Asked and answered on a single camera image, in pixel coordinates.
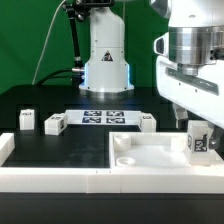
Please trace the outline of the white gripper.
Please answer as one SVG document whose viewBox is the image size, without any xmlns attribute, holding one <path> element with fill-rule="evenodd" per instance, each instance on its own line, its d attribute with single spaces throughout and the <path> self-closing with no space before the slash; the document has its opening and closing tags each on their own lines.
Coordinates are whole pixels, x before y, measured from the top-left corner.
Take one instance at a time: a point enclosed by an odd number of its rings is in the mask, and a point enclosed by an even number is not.
<svg viewBox="0 0 224 224">
<path fill-rule="evenodd" d="M 173 102 L 176 128 L 185 130 L 188 111 L 207 120 L 208 147 L 216 150 L 224 128 L 224 34 L 170 31 L 169 56 L 156 59 L 159 94 Z"/>
</svg>

